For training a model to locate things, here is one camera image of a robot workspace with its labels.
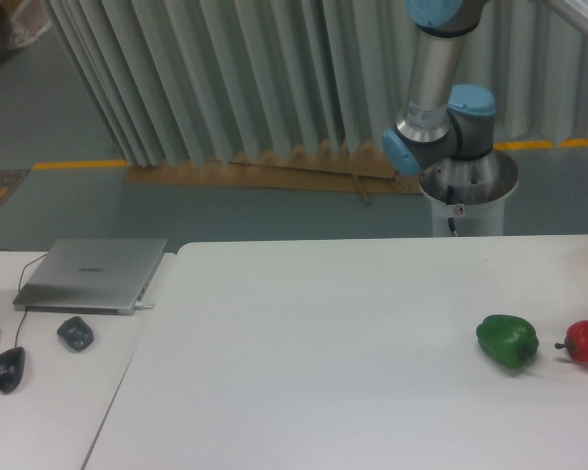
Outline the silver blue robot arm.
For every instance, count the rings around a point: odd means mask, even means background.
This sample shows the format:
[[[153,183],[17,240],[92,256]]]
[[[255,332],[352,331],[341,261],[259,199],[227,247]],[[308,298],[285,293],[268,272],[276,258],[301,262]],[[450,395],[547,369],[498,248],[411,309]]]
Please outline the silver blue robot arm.
[[[416,175],[447,158],[478,160],[493,149],[495,100],[476,85],[454,85],[465,38],[484,1],[409,1],[417,47],[406,105],[382,146],[399,172]]]

